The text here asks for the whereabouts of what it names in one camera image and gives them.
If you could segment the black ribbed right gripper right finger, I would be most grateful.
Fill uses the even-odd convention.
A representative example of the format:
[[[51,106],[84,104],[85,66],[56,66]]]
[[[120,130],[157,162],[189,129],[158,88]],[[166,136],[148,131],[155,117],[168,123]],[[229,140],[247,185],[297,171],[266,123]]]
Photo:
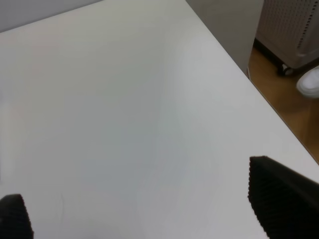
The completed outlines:
[[[267,156],[252,156],[248,200],[270,239],[319,237],[319,185]]]

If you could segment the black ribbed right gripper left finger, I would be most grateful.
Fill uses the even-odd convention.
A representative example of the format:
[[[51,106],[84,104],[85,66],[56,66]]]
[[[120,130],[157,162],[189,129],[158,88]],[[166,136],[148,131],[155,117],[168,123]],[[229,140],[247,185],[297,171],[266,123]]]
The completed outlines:
[[[34,238],[34,231],[21,194],[6,195],[0,200],[0,238]]]

